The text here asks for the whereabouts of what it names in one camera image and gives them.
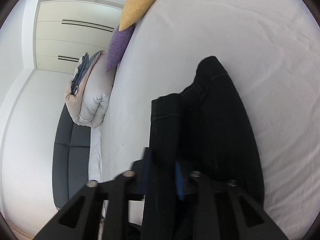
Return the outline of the folded blue grey cloth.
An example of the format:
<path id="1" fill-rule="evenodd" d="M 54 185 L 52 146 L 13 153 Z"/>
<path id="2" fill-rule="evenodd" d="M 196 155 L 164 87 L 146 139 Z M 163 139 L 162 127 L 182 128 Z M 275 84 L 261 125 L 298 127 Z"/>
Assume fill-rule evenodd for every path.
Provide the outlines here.
<path id="1" fill-rule="evenodd" d="M 87 73 L 89 69 L 89 54 L 85 53 L 82 58 L 80 64 L 77 66 L 77 72 L 74 76 L 74 79 L 71 83 L 71 94 L 75 95 L 80 82 L 82 81 L 84 75 Z"/>

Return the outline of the purple cushion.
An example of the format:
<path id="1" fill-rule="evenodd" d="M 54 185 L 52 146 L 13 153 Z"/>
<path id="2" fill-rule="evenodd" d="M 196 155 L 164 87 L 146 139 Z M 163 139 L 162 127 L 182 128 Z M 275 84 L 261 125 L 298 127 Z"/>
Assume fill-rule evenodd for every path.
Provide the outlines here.
<path id="1" fill-rule="evenodd" d="M 108 47 L 106 71 L 109 72 L 115 68 L 123 58 L 125 50 L 131 40 L 135 29 L 135 25 L 129 26 L 127 29 L 120 31 L 119 26 L 116 27 Z"/>

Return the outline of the dark grey sofa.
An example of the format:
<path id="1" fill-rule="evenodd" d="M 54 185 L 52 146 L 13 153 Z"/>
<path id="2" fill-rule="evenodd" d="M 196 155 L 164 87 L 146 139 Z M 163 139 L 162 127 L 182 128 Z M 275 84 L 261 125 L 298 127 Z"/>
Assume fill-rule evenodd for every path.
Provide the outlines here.
<path id="1" fill-rule="evenodd" d="M 63 107 L 53 150 L 52 189 L 56 208 L 61 209 L 88 182 L 91 129 L 73 122 Z"/>

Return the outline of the folded beige white duvet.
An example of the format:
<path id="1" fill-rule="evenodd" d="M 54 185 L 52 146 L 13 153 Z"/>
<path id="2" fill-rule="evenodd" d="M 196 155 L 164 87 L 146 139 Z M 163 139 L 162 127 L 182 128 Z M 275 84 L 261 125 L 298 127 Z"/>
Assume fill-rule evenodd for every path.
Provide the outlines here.
<path id="1" fill-rule="evenodd" d="M 96 128 L 103 123 L 113 88 L 116 70 L 106 71 L 107 52 L 99 51 L 75 94 L 72 82 L 65 91 L 65 104 L 74 123 Z"/>

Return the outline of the cream wardrobe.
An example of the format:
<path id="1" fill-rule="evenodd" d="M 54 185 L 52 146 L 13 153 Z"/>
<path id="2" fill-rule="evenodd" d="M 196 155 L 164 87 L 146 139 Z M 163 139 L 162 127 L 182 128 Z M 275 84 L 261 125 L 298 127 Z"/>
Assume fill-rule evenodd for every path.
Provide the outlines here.
<path id="1" fill-rule="evenodd" d="M 41 2 L 35 24 L 36 68 L 73 74 L 82 55 L 108 49 L 121 13 L 113 4 Z"/>

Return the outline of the yellow cushion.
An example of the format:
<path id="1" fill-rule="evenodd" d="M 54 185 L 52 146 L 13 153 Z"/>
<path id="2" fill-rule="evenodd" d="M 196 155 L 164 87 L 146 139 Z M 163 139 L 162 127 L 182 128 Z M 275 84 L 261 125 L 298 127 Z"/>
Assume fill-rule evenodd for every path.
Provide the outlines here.
<path id="1" fill-rule="evenodd" d="M 126 0 L 120 18 L 119 31 L 124 31 L 140 20 L 155 0 Z"/>

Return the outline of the black denim pants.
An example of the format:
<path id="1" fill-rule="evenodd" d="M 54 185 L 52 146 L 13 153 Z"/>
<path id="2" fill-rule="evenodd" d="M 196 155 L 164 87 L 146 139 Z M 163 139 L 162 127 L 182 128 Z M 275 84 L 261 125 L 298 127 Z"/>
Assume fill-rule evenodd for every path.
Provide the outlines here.
<path id="1" fill-rule="evenodd" d="M 142 239 L 251 239 L 264 180 L 249 118 L 225 68 L 203 59 L 193 83 L 152 102 Z M 175 163 L 184 176 L 176 192 Z"/>

